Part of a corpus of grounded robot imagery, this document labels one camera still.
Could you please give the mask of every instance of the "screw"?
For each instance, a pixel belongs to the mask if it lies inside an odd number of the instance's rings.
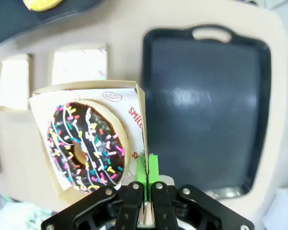
[[[140,186],[138,184],[133,184],[132,186],[134,189],[138,189]]]
[[[111,195],[112,193],[113,193],[113,192],[112,192],[111,189],[108,188],[108,189],[106,190],[106,194],[107,194],[108,196]]]
[[[157,184],[156,184],[156,188],[157,188],[157,189],[161,189],[161,188],[163,188],[163,185],[160,184],[160,183],[157,183]]]
[[[182,192],[183,192],[185,195],[189,195],[189,194],[190,194],[190,190],[187,189],[187,188],[184,188],[184,189],[182,190]]]
[[[48,224],[46,226],[46,230],[54,230],[54,226],[52,224]]]
[[[241,225],[240,229],[241,230],[250,230],[249,227],[246,225]]]

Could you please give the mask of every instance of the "red logo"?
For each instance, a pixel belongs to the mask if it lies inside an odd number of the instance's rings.
[[[123,98],[121,95],[109,91],[103,92],[102,96],[111,102],[119,102]]]

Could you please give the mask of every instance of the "donut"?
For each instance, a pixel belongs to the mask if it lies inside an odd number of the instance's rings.
[[[128,171],[127,134],[119,119],[96,102],[59,105],[48,122],[47,143],[58,170],[85,193],[116,186]]]

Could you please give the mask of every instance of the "dark gray tray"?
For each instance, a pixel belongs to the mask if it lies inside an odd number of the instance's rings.
[[[229,43],[196,40],[216,28]],[[219,198],[250,191],[266,132],[271,57],[262,41],[218,25],[154,29],[144,38],[148,149],[159,172]]]
[[[30,11],[22,0],[0,0],[0,43],[45,23],[87,11],[102,0],[64,0],[48,11]]]

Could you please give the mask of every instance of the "beige tabletop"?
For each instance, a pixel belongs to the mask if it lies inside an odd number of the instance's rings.
[[[256,224],[277,184],[274,172],[283,133],[287,53],[285,33],[272,12],[243,3],[219,0],[107,0],[93,11],[46,25],[0,45],[0,59],[32,53],[33,90],[50,84],[49,53],[74,43],[108,45],[109,79],[139,81],[142,40],[154,27],[187,28],[218,23],[241,35],[265,41],[272,54],[272,92],[266,144],[251,192],[222,201]],[[59,211],[67,203],[56,198],[32,112],[0,111],[0,193]]]

